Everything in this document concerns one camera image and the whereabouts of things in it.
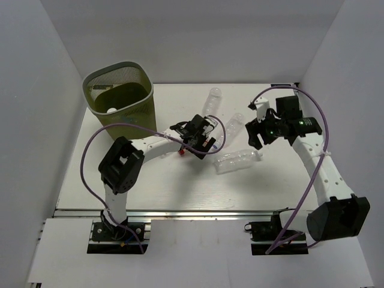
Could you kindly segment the clear crushed bottle front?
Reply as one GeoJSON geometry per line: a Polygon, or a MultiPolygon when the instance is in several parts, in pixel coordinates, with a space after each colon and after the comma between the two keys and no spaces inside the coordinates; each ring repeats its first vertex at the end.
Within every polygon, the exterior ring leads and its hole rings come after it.
{"type": "Polygon", "coordinates": [[[236,152],[224,154],[216,158],[213,162],[215,171],[218,175],[248,169],[261,161],[263,152],[255,149],[244,149],[236,152]]]}

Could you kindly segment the red cap clear bottle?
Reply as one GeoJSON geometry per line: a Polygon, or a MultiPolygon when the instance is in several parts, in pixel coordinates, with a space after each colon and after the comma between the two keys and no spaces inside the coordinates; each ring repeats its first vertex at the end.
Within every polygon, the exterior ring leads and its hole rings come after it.
{"type": "Polygon", "coordinates": [[[180,156],[184,156],[184,155],[186,155],[187,154],[187,150],[186,149],[180,149],[179,151],[178,151],[178,154],[180,155],[180,156]]]}

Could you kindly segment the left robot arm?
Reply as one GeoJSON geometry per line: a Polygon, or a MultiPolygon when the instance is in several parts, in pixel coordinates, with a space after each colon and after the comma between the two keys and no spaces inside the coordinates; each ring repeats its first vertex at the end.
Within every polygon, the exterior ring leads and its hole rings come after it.
{"type": "Polygon", "coordinates": [[[133,140],[121,136],[114,141],[98,167],[107,205],[101,219],[107,225],[108,235],[121,239],[127,232],[127,192],[135,185],[143,164],[183,149],[204,159],[215,143],[210,133],[217,125],[212,118],[195,115],[192,120],[172,125],[162,133],[133,140]]]}

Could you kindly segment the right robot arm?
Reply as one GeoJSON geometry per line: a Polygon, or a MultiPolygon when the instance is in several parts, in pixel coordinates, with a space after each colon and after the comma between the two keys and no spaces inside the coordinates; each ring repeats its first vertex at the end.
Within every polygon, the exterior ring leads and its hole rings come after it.
{"type": "Polygon", "coordinates": [[[314,117],[304,117],[297,96],[276,99],[276,108],[260,98],[249,105],[256,118],[246,124],[248,144],[257,150],[284,138],[300,157],[315,190],[318,207],[313,211],[278,211],[271,233],[285,239],[294,232],[309,234],[315,241],[359,235],[370,210],[366,197],[358,197],[336,168],[322,126],[314,117]]]}

